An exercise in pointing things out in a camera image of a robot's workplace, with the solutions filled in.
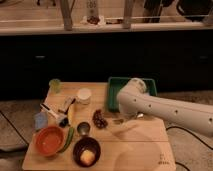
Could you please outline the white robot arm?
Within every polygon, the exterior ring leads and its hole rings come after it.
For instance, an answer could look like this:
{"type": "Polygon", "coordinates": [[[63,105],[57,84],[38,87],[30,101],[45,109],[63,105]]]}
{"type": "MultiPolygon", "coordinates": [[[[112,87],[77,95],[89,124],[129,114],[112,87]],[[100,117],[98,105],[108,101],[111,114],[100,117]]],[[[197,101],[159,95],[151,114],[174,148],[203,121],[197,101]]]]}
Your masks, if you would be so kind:
{"type": "Polygon", "coordinates": [[[142,79],[130,79],[117,93],[117,101],[123,113],[153,115],[213,137],[213,105],[150,96],[145,93],[146,90],[147,86],[142,79]]]}

